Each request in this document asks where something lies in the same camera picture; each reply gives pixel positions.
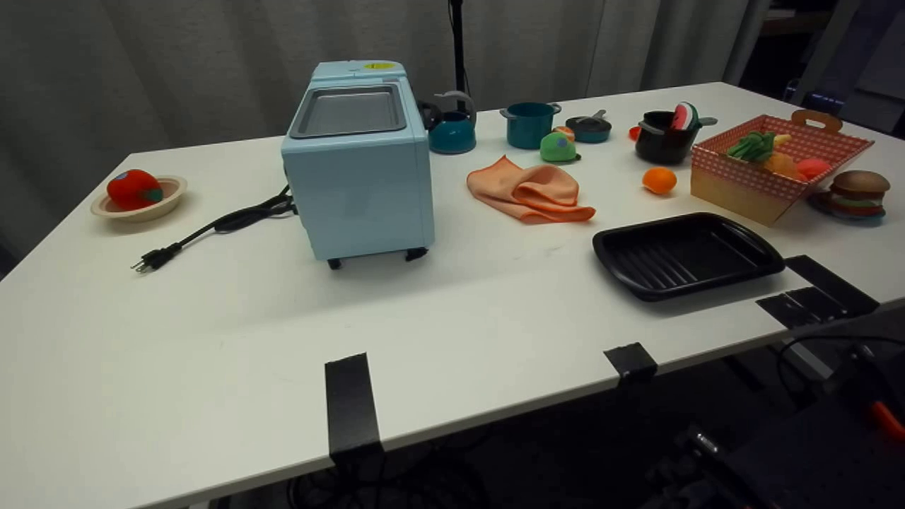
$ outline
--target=white table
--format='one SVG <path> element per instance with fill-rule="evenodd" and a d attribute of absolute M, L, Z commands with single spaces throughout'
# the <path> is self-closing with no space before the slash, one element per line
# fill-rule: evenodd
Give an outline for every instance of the white table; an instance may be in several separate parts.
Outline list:
<path fill-rule="evenodd" d="M 384 448 L 507 418 L 609 391 L 603 351 L 641 341 L 660 374 L 786 336 L 759 298 L 805 286 L 794 271 L 677 302 L 644 306 L 610 282 L 590 237 L 639 221 L 722 211 L 691 196 L 639 190 L 624 131 L 641 110 L 694 101 L 722 127 L 793 108 L 730 86 L 564 101 L 558 121 L 609 110 L 609 144 L 566 168 L 598 206 L 589 227 L 523 227 L 483 203 L 463 177 L 508 155 L 503 115 L 480 112 L 477 151 L 432 155 L 435 245 L 401 258 L 316 264 L 296 217 L 207 237 L 155 275 L 131 265 L 207 221 L 275 196 L 279 138 L 137 153 L 190 180 L 190 202 L 142 231 L 110 228 L 87 196 L 0 286 L 0 497 L 2 507 L 155 507 L 325 469 L 325 361 L 367 354 Z M 845 124 L 878 144 L 853 163 L 894 183 L 878 228 L 793 209 L 762 231 L 781 254 L 811 254 L 882 306 L 905 298 L 905 144 Z"/>

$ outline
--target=gray floor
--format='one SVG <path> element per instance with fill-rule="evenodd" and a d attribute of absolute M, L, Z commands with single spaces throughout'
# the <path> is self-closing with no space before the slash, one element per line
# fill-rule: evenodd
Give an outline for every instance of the gray floor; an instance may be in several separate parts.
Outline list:
<path fill-rule="evenodd" d="M 905 315 L 875 317 L 834 334 L 878 334 L 905 339 Z M 837 341 L 817 346 L 831 358 Z M 764 425 L 794 414 L 776 374 L 771 351 L 752 351 L 732 361 L 709 361 L 685 374 L 661 377 L 648 384 L 610 391 L 583 402 L 549 408 L 508 418 L 483 429 L 449 435 L 435 443 L 392 453 L 384 476 L 438 457 L 418 484 L 438 501 L 405 497 L 401 489 L 384 489 L 381 507 L 477 507 L 475 486 L 490 507 L 500 509 L 623 509 L 641 507 L 653 484 L 644 480 L 653 464 L 677 453 L 677 435 L 691 425 L 713 433 L 719 440 L 742 443 Z M 377 477 L 377 467 L 363 467 L 363 477 Z M 296 484 L 278 484 L 258 491 L 221 501 L 230 509 L 292 509 L 292 489 L 299 501 L 333 484 L 337 476 L 308 476 Z M 359 489 L 333 507 L 377 507 L 373 489 Z"/>

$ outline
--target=teal mug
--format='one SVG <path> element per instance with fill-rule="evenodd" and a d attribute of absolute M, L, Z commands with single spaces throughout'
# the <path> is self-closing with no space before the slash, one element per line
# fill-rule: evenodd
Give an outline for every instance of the teal mug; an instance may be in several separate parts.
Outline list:
<path fill-rule="evenodd" d="M 555 127 L 559 104 L 514 101 L 500 110 L 507 115 L 507 141 L 521 151 L 541 151 L 541 138 Z"/>

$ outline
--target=orange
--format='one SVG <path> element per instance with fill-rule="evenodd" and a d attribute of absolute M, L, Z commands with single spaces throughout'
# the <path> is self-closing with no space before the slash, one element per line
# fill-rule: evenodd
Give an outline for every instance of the orange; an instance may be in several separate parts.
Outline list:
<path fill-rule="evenodd" d="M 653 196 L 671 196 L 677 186 L 677 173 L 668 168 L 651 168 L 641 183 Z"/>

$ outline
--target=gray curtain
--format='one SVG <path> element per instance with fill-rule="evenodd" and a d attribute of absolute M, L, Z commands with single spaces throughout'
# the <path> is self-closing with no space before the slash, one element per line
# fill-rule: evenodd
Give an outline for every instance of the gray curtain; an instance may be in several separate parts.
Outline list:
<path fill-rule="evenodd" d="M 735 81 L 769 0 L 463 0 L 477 108 Z M 320 59 L 453 87 L 446 0 L 0 0 L 0 251 L 19 261 L 128 153 L 279 136 Z"/>

